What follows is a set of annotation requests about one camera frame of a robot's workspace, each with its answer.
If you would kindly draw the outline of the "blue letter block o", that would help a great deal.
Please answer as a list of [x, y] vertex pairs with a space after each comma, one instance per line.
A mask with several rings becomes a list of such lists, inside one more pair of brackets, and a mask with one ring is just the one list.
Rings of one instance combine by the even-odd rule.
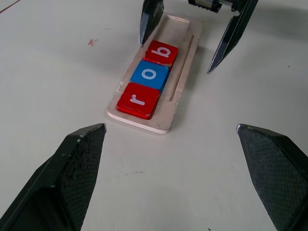
[[164, 65], [141, 60], [133, 72], [130, 82], [144, 85], [160, 92], [168, 78], [169, 68]]

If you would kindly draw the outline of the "red letter block r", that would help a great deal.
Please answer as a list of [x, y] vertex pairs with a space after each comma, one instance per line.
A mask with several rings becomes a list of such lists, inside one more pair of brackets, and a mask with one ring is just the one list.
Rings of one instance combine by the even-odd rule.
[[149, 120], [153, 116], [160, 92], [144, 85], [130, 82], [116, 104], [118, 111]]

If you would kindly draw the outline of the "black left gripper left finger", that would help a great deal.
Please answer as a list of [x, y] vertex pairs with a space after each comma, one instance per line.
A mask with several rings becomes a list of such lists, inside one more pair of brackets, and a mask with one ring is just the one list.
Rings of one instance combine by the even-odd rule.
[[104, 123], [68, 134], [0, 218], [0, 231], [81, 231], [105, 134]]

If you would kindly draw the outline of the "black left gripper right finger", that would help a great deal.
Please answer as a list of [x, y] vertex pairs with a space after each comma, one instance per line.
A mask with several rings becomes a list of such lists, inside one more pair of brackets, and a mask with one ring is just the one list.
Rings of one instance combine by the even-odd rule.
[[308, 231], [308, 156], [287, 136], [238, 124], [252, 184], [277, 231]]

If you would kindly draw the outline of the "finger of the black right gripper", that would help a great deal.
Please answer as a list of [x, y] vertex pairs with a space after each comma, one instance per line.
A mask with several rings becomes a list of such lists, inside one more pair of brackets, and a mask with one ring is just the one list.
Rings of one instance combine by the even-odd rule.
[[231, 5], [233, 12], [238, 12], [238, 16], [233, 16], [222, 36], [218, 48], [213, 56], [211, 64], [207, 70], [210, 74], [232, 51], [241, 39], [247, 24], [256, 8], [258, 0], [222, 0]]
[[139, 29], [139, 45], [141, 47], [159, 24], [163, 12], [164, 0], [144, 0]]

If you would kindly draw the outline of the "red letter block b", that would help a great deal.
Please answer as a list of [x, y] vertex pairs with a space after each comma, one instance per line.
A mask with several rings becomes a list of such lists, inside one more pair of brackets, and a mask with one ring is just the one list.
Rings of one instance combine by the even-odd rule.
[[171, 69], [178, 55], [178, 51], [179, 49], [177, 47], [152, 40], [142, 59], [151, 63], [167, 66]]

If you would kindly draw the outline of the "light wooden letter tray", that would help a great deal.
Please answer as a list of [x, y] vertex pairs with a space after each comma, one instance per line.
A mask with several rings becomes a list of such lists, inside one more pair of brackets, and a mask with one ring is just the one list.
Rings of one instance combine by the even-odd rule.
[[[185, 17], [164, 14], [158, 26], [151, 33], [145, 44], [139, 48], [132, 63], [120, 82], [108, 108], [107, 112], [113, 119], [128, 123], [149, 131], [160, 134], [169, 132], [185, 87], [187, 76], [190, 71], [193, 57], [195, 55], [202, 23]], [[165, 86], [160, 92], [159, 100], [153, 116], [146, 120], [133, 115], [118, 111], [116, 104], [124, 92], [137, 65], [145, 55], [152, 40], [177, 47], [178, 55], [171, 69]]]

